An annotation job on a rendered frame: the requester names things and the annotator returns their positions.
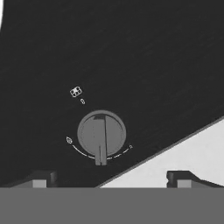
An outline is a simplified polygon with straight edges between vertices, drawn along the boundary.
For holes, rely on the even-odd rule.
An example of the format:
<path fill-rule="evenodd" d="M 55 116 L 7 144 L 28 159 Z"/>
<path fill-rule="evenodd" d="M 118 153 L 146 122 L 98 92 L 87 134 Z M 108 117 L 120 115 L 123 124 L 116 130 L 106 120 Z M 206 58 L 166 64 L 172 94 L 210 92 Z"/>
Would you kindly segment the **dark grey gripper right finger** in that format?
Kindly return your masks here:
<path fill-rule="evenodd" d="M 168 188 L 223 188 L 223 185 L 200 179 L 190 171 L 168 171 L 166 178 Z"/>

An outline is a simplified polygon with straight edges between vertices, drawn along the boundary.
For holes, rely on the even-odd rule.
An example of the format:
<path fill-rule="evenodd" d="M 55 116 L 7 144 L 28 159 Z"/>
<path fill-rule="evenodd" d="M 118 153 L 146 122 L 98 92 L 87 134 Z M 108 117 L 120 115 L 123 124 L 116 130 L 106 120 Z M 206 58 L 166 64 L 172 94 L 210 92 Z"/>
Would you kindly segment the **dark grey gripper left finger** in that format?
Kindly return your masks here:
<path fill-rule="evenodd" d="M 58 186 L 56 171 L 35 171 L 28 177 L 10 184 L 17 188 L 51 188 Z"/>

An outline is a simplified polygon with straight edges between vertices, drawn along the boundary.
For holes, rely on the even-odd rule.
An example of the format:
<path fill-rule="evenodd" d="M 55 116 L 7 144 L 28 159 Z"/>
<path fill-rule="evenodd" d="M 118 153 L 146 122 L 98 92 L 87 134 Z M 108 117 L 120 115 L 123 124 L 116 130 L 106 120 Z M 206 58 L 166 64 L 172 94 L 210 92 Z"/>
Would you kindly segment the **dark grey stove knob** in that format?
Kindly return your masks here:
<path fill-rule="evenodd" d="M 78 126 L 77 138 L 82 149 L 94 157 L 96 165 L 106 165 L 126 141 L 123 120 L 107 110 L 96 110 L 85 115 Z"/>

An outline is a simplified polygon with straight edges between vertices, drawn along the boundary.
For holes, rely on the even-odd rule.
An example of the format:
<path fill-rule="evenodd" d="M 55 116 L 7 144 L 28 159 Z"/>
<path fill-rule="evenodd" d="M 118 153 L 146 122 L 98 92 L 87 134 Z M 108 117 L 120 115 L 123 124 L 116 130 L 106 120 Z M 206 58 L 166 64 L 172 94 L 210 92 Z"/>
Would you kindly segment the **black stove hob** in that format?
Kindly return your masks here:
<path fill-rule="evenodd" d="M 96 110 L 127 130 L 105 166 L 77 140 Z M 3 0 L 0 186 L 95 187 L 223 116 L 224 0 Z"/>

